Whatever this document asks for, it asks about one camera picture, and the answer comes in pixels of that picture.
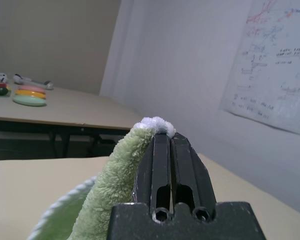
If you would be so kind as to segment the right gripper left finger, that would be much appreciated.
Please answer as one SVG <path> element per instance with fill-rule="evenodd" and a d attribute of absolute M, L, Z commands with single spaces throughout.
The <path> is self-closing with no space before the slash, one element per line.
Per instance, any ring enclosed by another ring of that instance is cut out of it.
<path fill-rule="evenodd" d="M 169 209 L 171 197 L 170 139 L 156 134 L 138 165 L 134 178 L 134 201 L 148 206 L 150 212 Z"/>

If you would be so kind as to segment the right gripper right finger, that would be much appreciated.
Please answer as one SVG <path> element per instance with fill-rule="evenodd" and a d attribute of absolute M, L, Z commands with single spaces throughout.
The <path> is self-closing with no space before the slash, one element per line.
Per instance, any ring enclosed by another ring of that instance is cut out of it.
<path fill-rule="evenodd" d="M 212 216 L 216 197 L 209 172 L 189 140 L 176 133 L 170 142 L 173 206 L 186 204 L 194 216 Z"/>

